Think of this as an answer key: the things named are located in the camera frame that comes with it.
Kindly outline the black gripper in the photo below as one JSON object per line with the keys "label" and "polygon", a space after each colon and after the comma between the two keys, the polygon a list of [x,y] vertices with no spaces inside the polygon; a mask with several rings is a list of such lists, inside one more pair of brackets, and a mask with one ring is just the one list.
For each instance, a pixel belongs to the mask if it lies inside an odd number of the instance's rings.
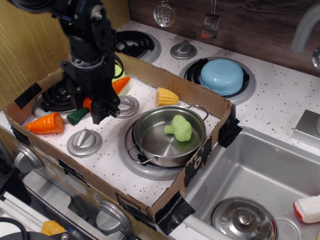
{"label": "black gripper", "polygon": [[60,67],[67,77],[67,90],[73,105],[83,107],[85,97],[94,100],[91,103],[91,117],[94,124],[120,114],[120,99],[112,87],[115,78],[116,62],[112,57],[99,57],[93,62],[85,62],[71,54],[68,61],[62,61]]}

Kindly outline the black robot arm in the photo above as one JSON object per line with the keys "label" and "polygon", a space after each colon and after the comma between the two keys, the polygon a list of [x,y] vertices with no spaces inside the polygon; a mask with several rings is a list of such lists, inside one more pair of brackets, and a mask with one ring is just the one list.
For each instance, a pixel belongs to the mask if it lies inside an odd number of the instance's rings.
{"label": "black robot arm", "polygon": [[107,19],[99,0],[12,0],[17,8],[32,14],[50,13],[59,20],[68,38],[69,60],[60,63],[66,88],[75,108],[92,99],[91,117],[100,124],[106,117],[116,117],[120,99],[112,87],[117,33]]}

